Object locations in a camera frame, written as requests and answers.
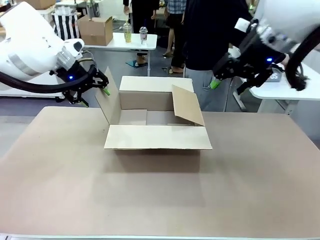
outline striped bag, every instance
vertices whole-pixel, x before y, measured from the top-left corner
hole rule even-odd
[[[52,14],[54,22],[54,32],[62,40],[79,39],[80,33],[78,28],[78,16],[75,12],[70,15]]]

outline open cardboard box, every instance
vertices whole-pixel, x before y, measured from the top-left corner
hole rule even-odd
[[[109,68],[105,75],[111,94],[95,95],[108,122],[105,149],[212,149],[191,79],[124,76],[118,91]]]

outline closed cardboard box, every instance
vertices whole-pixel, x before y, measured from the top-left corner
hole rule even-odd
[[[114,38],[112,17],[109,19],[84,16],[78,20],[78,28],[85,45],[107,46]]]
[[[110,95],[95,95],[107,119],[105,149],[212,149],[191,79],[124,76],[118,91],[105,75]]]
[[[27,2],[36,10],[45,10],[56,4],[56,0],[17,0],[17,3]]]

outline white table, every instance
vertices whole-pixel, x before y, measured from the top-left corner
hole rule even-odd
[[[229,53],[237,55],[236,49],[230,49]],[[303,91],[296,91],[289,85],[286,75],[282,75],[280,82],[266,82],[261,87],[252,87],[251,94],[262,99],[258,113],[276,113],[279,106],[284,109],[285,114],[291,115],[299,101],[320,101],[320,74],[309,66],[302,63],[303,74],[309,78],[307,87]],[[241,100],[236,92],[233,96],[241,106]]]
[[[151,71],[151,51],[157,48],[158,36],[155,34],[148,34],[146,43],[141,44],[140,34],[133,33],[131,42],[126,43],[125,36],[122,32],[114,32],[113,39],[107,46],[95,46],[85,45],[86,49],[101,50],[106,52],[134,52],[134,53],[145,53],[148,56],[148,68],[147,75],[150,77]]]

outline black cable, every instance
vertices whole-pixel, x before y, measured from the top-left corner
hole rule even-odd
[[[87,79],[92,79],[97,73],[97,68],[95,65],[91,65],[87,74],[83,75],[79,79],[74,81],[56,84],[56,85],[42,85],[34,84],[26,81],[18,80],[12,76],[9,76],[5,73],[0,72],[0,82],[8,85],[11,88],[24,90],[30,93],[37,94],[55,94],[61,93],[63,91],[74,90],[77,87],[80,87],[84,81]]]
[[[301,43],[301,45],[292,54],[288,65],[285,69],[285,74],[291,87],[297,91],[302,91],[306,88],[306,77],[303,75],[297,75],[296,71],[301,64],[301,62],[306,58],[306,56],[320,44],[320,26],[316,28],[306,39]]]

